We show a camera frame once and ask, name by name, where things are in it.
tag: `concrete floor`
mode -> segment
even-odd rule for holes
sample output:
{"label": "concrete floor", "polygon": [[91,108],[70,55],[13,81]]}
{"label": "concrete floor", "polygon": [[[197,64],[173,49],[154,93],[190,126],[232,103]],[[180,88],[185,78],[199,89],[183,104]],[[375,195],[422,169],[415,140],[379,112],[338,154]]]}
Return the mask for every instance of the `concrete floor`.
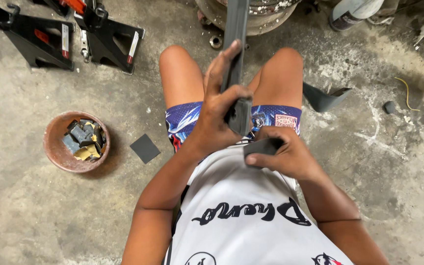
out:
{"label": "concrete floor", "polygon": [[[48,8],[13,2],[22,14],[52,17]],[[218,53],[209,38],[219,32],[198,23],[193,2],[105,3],[115,20],[146,29],[133,76],[83,63],[79,28],[71,47],[79,73],[29,69],[0,32],[0,265],[120,264],[138,196],[173,155],[158,57],[168,45],[183,45],[205,70]],[[356,201],[391,264],[424,264],[424,41],[415,51],[415,33],[404,26],[413,14],[402,12],[390,27],[363,22],[335,33],[324,12],[304,15],[305,7],[276,30],[249,39],[245,81],[290,46],[304,58],[306,82],[332,83],[331,91],[354,88],[324,114],[304,100],[302,138]],[[411,107],[421,111],[407,109],[405,87],[395,76],[409,83]],[[383,112],[388,100],[397,103],[397,113]],[[111,132],[112,151],[95,172],[61,171],[44,154],[45,126],[67,110],[92,113]],[[129,148],[144,133],[162,152],[147,165]]]}

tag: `knee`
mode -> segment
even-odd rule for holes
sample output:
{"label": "knee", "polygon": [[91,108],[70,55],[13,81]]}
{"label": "knee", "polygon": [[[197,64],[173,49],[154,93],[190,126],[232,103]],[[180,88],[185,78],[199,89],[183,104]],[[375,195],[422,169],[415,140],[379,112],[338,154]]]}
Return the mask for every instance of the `knee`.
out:
{"label": "knee", "polygon": [[179,45],[171,45],[168,46],[164,51],[162,51],[160,55],[160,65],[165,64],[168,62],[174,62],[179,57],[183,56],[184,54],[188,54],[188,52],[185,50],[185,48],[179,46]]}
{"label": "knee", "polygon": [[293,65],[303,65],[303,59],[300,53],[289,47],[280,48],[273,57],[292,63]]}

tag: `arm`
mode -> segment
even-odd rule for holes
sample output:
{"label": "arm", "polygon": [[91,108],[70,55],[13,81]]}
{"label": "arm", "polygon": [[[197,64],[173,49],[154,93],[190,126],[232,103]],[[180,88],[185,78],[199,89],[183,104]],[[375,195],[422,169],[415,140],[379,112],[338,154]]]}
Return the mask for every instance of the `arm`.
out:
{"label": "arm", "polygon": [[230,130],[224,117],[238,98],[251,98],[252,92],[235,85],[223,94],[220,93],[225,69],[241,51],[240,48],[241,43],[235,41],[209,66],[204,85],[204,102],[194,129],[138,199],[122,256],[123,265],[161,263],[171,241],[173,208],[197,163],[204,156],[241,139],[241,136]]}
{"label": "arm", "polygon": [[284,144],[274,156],[250,154],[246,162],[297,179],[318,228],[356,265],[388,265],[364,228],[356,204],[332,182],[295,131],[266,126],[256,140],[266,137],[279,137]]}

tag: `leg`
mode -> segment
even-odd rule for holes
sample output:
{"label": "leg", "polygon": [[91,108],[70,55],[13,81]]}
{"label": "leg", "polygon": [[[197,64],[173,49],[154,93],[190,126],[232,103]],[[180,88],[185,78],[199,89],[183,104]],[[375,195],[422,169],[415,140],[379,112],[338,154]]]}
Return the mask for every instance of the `leg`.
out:
{"label": "leg", "polygon": [[255,91],[253,106],[302,106],[303,60],[292,48],[281,48],[258,71],[248,87]]}
{"label": "leg", "polygon": [[204,99],[201,69],[183,47],[166,48],[160,55],[159,65],[167,109]]}

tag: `yellow wire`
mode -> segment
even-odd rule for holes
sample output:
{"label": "yellow wire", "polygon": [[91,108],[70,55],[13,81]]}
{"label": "yellow wire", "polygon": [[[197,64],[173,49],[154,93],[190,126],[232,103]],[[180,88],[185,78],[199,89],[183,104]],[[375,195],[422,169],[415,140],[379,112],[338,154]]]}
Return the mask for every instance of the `yellow wire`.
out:
{"label": "yellow wire", "polygon": [[419,109],[410,108],[410,105],[409,105],[409,85],[407,84],[407,82],[403,81],[403,79],[398,78],[398,77],[395,77],[395,79],[402,81],[405,84],[405,86],[407,86],[407,107],[409,107],[409,109],[411,109],[411,110],[420,111]]}

